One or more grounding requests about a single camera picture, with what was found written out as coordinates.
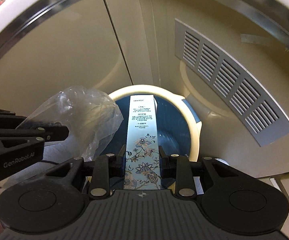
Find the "floral blue paper carton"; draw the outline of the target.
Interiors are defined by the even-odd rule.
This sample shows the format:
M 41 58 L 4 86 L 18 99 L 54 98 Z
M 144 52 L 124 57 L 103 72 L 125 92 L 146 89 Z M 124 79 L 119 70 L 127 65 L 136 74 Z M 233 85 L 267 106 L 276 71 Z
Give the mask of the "floral blue paper carton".
M 123 189 L 162 189 L 153 95 L 130 97 Z

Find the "clear plastic bag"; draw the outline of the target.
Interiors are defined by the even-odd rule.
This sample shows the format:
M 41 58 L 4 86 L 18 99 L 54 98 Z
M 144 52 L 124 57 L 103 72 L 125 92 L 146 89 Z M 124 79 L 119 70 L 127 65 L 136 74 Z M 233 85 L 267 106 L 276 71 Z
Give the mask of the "clear plastic bag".
M 64 141 L 52 140 L 44 149 L 44 159 L 62 163 L 78 156 L 96 159 L 113 139 L 123 121 L 118 105 L 108 94 L 82 86 L 71 86 L 55 94 L 18 128 L 60 123 L 69 130 Z

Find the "white round trash bin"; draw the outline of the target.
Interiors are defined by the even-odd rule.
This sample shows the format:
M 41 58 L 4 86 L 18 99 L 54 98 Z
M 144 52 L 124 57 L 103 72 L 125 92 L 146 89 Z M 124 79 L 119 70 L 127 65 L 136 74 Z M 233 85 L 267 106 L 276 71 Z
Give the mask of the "white round trash bin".
M 104 153 L 117 153 L 127 145 L 129 104 L 132 95 L 153 95 L 156 101 L 157 142 L 166 155 L 186 156 L 197 161 L 202 122 L 188 101 L 166 89 L 152 85 L 134 85 L 110 93 L 118 105 L 123 121 Z

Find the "grey cabinet vent grille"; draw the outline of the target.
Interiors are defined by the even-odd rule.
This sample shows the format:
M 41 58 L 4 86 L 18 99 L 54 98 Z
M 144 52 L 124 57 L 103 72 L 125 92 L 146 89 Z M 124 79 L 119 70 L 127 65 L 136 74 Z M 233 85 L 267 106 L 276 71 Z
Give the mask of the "grey cabinet vent grille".
M 175 55 L 223 100 L 259 146 L 289 133 L 289 117 L 254 76 L 189 25 L 175 20 Z

